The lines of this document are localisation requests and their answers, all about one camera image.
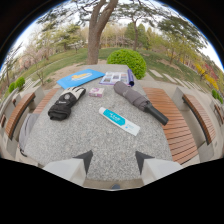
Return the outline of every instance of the shrub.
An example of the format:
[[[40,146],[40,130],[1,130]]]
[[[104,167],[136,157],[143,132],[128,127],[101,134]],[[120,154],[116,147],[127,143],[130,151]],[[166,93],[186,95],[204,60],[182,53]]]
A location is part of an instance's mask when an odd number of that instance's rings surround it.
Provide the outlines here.
[[[217,95],[218,95],[218,93],[213,89],[213,90],[212,90],[212,96],[213,96],[215,99],[217,99]]]
[[[23,77],[20,77],[15,82],[15,88],[18,87],[19,90],[21,90],[24,84],[25,84],[25,79]]]
[[[15,89],[15,83],[12,82],[8,88],[9,93],[11,93]]]
[[[112,52],[107,58],[107,64],[127,65],[137,79],[145,76],[146,62],[138,52],[133,50],[121,49]]]
[[[223,104],[223,99],[222,99],[222,97],[220,97],[219,101],[220,101],[221,104]]]

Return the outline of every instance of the grass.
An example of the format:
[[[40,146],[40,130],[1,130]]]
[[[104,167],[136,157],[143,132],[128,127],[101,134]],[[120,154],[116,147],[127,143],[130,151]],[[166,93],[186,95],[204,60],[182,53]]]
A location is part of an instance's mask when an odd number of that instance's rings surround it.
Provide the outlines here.
[[[52,64],[56,61],[59,61],[59,60],[64,61],[67,58],[69,60],[70,58],[74,58],[76,55],[79,55],[79,54],[81,54],[81,55],[84,54],[87,57],[87,49],[85,49],[85,48],[80,49],[77,54],[76,54],[75,50],[69,50],[67,52],[58,53],[58,54],[50,56],[48,61],[47,60],[42,60],[42,61],[38,62],[37,64],[38,64],[39,68],[42,68],[42,67],[44,67],[44,65],[48,66],[48,65],[50,65],[50,64]],[[25,72],[23,72],[21,74],[21,76],[23,76],[26,79],[28,76],[30,76],[34,72],[36,72],[36,65],[30,66],[28,70],[26,70]]]
[[[120,50],[120,49],[122,49],[122,48],[100,49],[98,58],[101,60],[107,60],[108,56],[113,51]],[[171,76],[173,78],[179,78],[181,80],[194,82],[197,85],[200,85],[202,88],[211,91],[211,88],[208,87],[204,81],[200,81],[200,76],[195,71],[186,67],[182,63],[177,62],[175,60],[172,63],[172,64],[175,64],[176,66],[178,66],[178,68],[181,70],[181,71],[179,71],[173,67],[170,67],[169,65],[165,65],[162,62],[159,62],[162,59],[169,62],[169,58],[164,54],[156,53],[153,51],[141,50],[141,49],[138,49],[137,51],[145,59],[146,64],[147,64],[147,72],[155,80],[171,83],[170,80],[168,78],[166,78],[165,76],[164,76],[164,78],[156,77],[153,73],[150,72],[150,69],[156,70],[160,74],[163,74],[163,73],[168,74],[169,76]],[[43,70],[43,77],[44,77],[44,80],[46,80],[46,82],[51,82],[52,80],[49,77],[54,75],[54,73],[56,71],[58,71],[59,69],[62,69],[64,67],[67,67],[67,66],[70,66],[73,64],[80,64],[80,66],[85,65],[86,59],[87,59],[87,49],[83,48],[83,49],[79,49],[78,53],[76,53],[75,50],[69,50],[67,52],[52,55],[49,57],[48,61],[46,61],[46,60],[40,61],[38,64],[39,64],[40,68],[43,67],[44,65],[46,65],[46,67]],[[21,75],[24,78],[26,78],[26,77],[30,76],[31,74],[33,74],[35,71],[36,71],[36,66],[32,65],[28,70],[23,72]],[[39,77],[35,74],[33,74],[31,76],[31,78],[33,81],[36,81],[39,79]]]
[[[147,64],[147,71],[155,80],[170,82],[170,80],[168,80],[166,77],[164,78],[156,77],[153,73],[149,71],[149,69],[156,70],[160,74],[165,73],[171,76],[172,78],[178,78],[184,81],[196,83],[202,88],[205,88],[208,91],[211,91],[211,88],[209,88],[204,81],[200,81],[200,76],[194,70],[188,68],[181,62],[178,62],[175,60],[172,62],[172,64],[178,66],[178,68],[181,70],[179,71],[178,69],[170,67],[169,65],[165,65],[162,62],[159,62],[159,60],[162,60],[162,59],[169,62],[169,57],[164,54],[160,54],[160,53],[156,53],[152,51],[146,51],[146,50],[138,50],[138,52],[145,59]]]
[[[73,54],[70,57],[61,59],[57,63],[48,65],[44,69],[43,77],[45,79],[47,76],[49,76],[50,74],[53,74],[54,72],[58,71],[59,69],[73,65],[75,63],[78,64],[78,63],[84,62],[84,64],[85,64],[86,58],[87,58],[87,49],[80,49],[79,53]],[[35,75],[35,74],[32,75],[33,81],[36,81],[38,79],[39,79],[39,77],[37,75]]]

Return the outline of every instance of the toothpaste tube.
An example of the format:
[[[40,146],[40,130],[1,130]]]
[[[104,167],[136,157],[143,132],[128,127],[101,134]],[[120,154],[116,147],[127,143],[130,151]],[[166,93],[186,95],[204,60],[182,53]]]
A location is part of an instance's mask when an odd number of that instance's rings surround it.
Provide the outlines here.
[[[99,109],[99,113],[107,118],[109,121],[117,125],[118,127],[122,128],[123,130],[127,131],[128,133],[136,136],[140,130],[140,127],[136,124],[132,123],[131,121],[121,117],[120,115],[101,107]]]

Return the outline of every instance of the glove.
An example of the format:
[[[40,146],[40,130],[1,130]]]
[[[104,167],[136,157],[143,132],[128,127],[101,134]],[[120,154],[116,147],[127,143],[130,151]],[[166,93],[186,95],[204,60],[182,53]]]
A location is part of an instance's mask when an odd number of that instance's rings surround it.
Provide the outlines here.
[[[71,114],[71,107],[83,96],[86,89],[83,87],[69,87],[60,95],[59,99],[49,109],[48,115],[51,120],[62,121]]]

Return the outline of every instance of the folded umbrella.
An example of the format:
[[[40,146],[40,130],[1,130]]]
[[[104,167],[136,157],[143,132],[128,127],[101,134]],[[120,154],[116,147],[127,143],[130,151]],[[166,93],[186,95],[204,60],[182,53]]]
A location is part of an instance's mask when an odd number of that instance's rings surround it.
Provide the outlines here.
[[[131,104],[136,106],[138,109],[146,113],[150,113],[163,125],[166,125],[169,121],[169,119],[165,115],[163,115],[155,107],[153,107],[152,103],[148,99],[146,99],[139,92],[125,85],[123,82],[116,82],[114,85],[114,91],[126,98]]]

